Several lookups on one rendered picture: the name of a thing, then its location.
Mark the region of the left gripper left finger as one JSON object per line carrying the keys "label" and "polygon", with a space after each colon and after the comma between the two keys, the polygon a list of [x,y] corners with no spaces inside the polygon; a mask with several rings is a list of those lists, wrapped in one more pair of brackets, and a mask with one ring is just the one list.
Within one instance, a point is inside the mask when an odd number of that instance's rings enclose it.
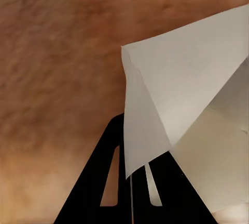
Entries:
{"label": "left gripper left finger", "polygon": [[[124,113],[107,125],[54,224],[132,224],[130,176],[126,179]],[[118,203],[100,206],[115,148],[119,150]]]}

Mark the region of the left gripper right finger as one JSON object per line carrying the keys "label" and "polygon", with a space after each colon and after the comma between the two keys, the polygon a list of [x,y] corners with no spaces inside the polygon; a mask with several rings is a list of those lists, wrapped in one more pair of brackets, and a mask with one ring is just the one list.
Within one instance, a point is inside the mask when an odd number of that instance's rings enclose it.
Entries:
{"label": "left gripper right finger", "polygon": [[150,202],[145,166],[132,174],[134,224],[218,224],[170,152],[149,163],[162,206]]}

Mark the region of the paper coffee filter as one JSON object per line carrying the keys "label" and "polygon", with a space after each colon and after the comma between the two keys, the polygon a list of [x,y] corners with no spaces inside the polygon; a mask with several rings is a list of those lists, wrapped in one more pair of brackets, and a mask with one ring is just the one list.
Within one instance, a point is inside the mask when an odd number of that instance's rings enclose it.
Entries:
{"label": "paper coffee filter", "polygon": [[170,152],[211,213],[249,202],[249,4],[121,46],[124,163]]}

